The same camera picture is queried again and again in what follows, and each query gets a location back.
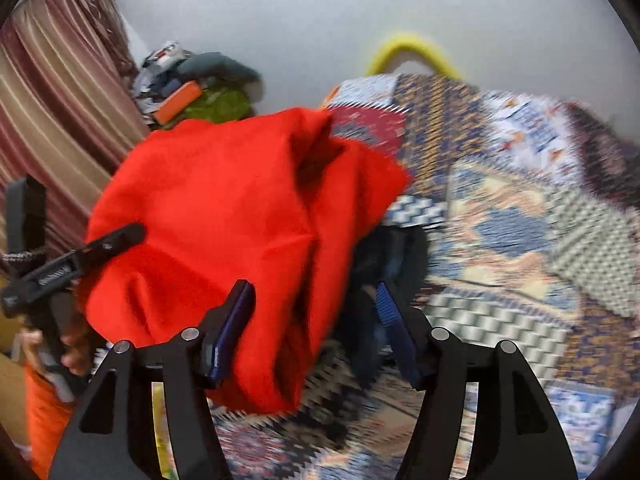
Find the red sports jacket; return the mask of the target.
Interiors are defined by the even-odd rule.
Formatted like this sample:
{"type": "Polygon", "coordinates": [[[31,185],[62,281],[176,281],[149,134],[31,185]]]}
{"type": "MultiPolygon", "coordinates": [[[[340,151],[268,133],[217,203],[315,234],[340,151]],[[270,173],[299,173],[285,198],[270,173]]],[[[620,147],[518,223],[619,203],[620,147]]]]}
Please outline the red sports jacket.
{"type": "Polygon", "coordinates": [[[161,344],[249,281],[255,312],[215,400],[256,414],[296,408],[341,311],[356,245],[410,181],[398,162],[331,127],[327,110],[297,107],[151,133],[88,223],[89,240],[131,222],[146,231],[81,281],[89,324],[109,341],[161,344]]]}

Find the black folded garment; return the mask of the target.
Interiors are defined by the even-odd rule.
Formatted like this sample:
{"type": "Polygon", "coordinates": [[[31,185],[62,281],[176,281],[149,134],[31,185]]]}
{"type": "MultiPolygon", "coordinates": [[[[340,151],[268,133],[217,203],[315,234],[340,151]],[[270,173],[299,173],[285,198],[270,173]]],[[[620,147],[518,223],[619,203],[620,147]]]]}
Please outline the black folded garment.
{"type": "Polygon", "coordinates": [[[332,338],[361,387],[378,376],[388,344],[376,306],[378,286],[390,285],[400,301],[411,304],[426,277],[427,258],[427,232],[420,226],[378,226],[357,243],[332,338]]]}

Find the yellow cartoon bed sheet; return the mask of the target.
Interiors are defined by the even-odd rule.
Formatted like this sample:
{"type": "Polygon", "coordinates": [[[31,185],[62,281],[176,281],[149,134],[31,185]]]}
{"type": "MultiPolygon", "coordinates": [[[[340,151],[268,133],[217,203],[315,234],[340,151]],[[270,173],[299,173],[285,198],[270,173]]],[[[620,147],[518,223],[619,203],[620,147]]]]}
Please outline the yellow cartoon bed sheet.
{"type": "Polygon", "coordinates": [[[160,463],[160,473],[164,479],[178,480],[179,475],[168,429],[164,384],[162,382],[153,382],[151,394],[155,444],[158,462],[160,463]]]}

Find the patchwork patterned bed quilt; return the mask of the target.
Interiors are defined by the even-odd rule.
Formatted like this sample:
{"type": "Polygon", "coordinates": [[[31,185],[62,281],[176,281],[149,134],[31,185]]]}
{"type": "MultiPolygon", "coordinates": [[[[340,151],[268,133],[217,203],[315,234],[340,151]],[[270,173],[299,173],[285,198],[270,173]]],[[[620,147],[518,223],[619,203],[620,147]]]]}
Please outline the patchwork patterned bed quilt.
{"type": "Polygon", "coordinates": [[[442,75],[344,81],[334,136],[404,166],[381,226],[427,232],[411,307],[427,319],[425,390],[390,344],[361,387],[332,334],[296,408],[213,408],[235,479],[616,479],[639,428],[638,188],[604,122],[575,102],[442,75]]]}

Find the striped red curtain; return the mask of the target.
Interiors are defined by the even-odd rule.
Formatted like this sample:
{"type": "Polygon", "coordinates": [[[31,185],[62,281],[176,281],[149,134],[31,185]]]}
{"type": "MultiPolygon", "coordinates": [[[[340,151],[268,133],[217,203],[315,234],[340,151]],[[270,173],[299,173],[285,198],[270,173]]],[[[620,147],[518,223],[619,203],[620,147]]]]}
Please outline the striped red curtain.
{"type": "Polygon", "coordinates": [[[23,0],[1,27],[1,183],[47,189],[51,256],[79,245],[92,207],[149,133],[115,0],[23,0]]]}

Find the orange box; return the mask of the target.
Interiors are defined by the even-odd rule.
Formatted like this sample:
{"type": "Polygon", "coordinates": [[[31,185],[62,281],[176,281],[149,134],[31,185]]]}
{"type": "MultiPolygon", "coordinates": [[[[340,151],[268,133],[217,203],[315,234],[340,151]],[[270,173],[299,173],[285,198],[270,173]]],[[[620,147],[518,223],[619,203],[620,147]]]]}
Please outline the orange box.
{"type": "Polygon", "coordinates": [[[196,81],[186,82],[164,99],[152,116],[159,125],[167,125],[202,94],[202,88],[196,81]]]}

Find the green patterned bag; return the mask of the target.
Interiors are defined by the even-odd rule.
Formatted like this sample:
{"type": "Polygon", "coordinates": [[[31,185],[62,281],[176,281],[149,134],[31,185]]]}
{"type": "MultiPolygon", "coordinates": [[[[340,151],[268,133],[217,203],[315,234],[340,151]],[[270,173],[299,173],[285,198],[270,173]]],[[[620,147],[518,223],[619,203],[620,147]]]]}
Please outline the green patterned bag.
{"type": "Polygon", "coordinates": [[[168,122],[167,128],[173,127],[185,119],[203,119],[213,124],[223,124],[252,115],[250,98],[243,90],[225,86],[213,89],[206,88],[199,98],[168,122]]]}

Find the yellow curved headboard cushion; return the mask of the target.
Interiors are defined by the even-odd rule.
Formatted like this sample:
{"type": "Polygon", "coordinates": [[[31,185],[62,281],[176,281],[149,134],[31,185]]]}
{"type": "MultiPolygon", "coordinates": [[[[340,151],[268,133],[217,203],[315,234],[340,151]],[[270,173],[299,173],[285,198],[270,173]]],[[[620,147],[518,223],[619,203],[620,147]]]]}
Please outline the yellow curved headboard cushion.
{"type": "Polygon", "coordinates": [[[461,79],[462,73],[454,67],[439,47],[413,34],[395,35],[384,41],[366,70],[367,76],[381,75],[396,60],[412,56],[428,66],[434,73],[450,79],[461,79]]]}

